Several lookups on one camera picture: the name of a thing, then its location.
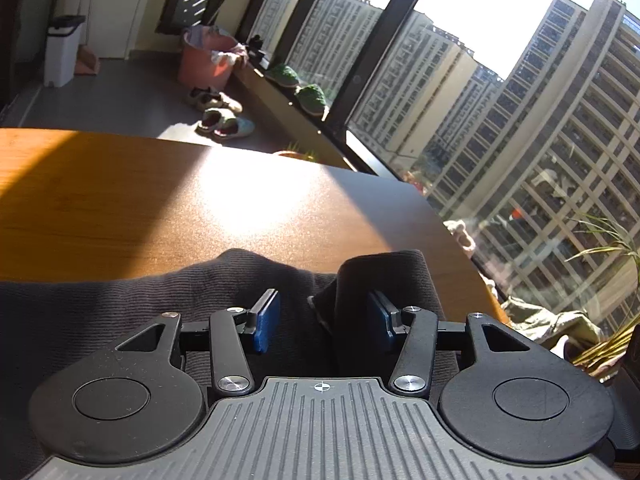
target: pair of shoes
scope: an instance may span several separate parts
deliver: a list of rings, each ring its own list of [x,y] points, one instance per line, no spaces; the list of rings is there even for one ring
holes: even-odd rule
[[[328,107],[324,92],[318,85],[312,84],[300,88],[298,74],[285,64],[276,65],[268,69],[264,76],[278,86],[296,89],[296,97],[302,109],[309,115],[324,118]]]
[[[242,105],[226,95],[211,88],[193,88],[187,95],[187,102],[204,112],[209,108],[228,108],[235,114],[242,113]]]
[[[254,128],[250,120],[236,117],[228,108],[209,108],[196,124],[196,133],[214,140],[242,139]]]

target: white trash bin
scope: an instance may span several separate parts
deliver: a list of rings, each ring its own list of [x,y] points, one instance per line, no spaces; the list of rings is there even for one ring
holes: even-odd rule
[[[44,57],[44,85],[64,86],[73,79],[84,16],[51,20]]]

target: pink bucket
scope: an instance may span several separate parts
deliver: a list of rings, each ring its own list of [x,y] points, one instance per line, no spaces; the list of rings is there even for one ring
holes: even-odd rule
[[[190,32],[183,35],[184,49],[180,70],[178,71],[178,81],[187,88],[208,88],[223,90],[226,82],[229,81],[231,72],[234,69],[233,63],[224,57],[217,63],[211,62],[212,51],[231,52],[238,46],[238,42],[231,36],[220,34],[209,27],[202,27],[202,48],[194,46],[190,39]]]

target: dark gray cloth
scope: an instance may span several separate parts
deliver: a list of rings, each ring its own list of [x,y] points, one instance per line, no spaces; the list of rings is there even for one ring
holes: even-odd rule
[[[337,275],[229,250],[210,262],[135,280],[0,283],[0,479],[21,478],[43,459],[29,427],[28,402],[44,379],[162,312],[180,312],[184,322],[206,320],[216,310],[252,306],[267,288],[280,292],[282,311],[269,351],[248,357],[258,384],[267,376],[349,375],[353,360],[336,358],[333,338],[318,317],[330,331],[340,332],[363,312],[372,288],[398,306],[415,304],[443,319],[418,251],[354,258]],[[340,344],[335,346],[340,352]],[[372,365],[363,362],[361,370]],[[439,352],[436,394],[456,371],[452,352]],[[187,372],[210,384],[208,355],[190,354]]]

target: trash can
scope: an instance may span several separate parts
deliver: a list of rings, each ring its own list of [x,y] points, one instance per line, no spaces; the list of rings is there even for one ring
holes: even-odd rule
[[[223,91],[236,62],[248,60],[238,40],[217,27],[195,25],[182,35],[178,81],[187,88]]]
[[[64,86],[74,76],[84,16],[59,16],[49,23],[44,85]]]

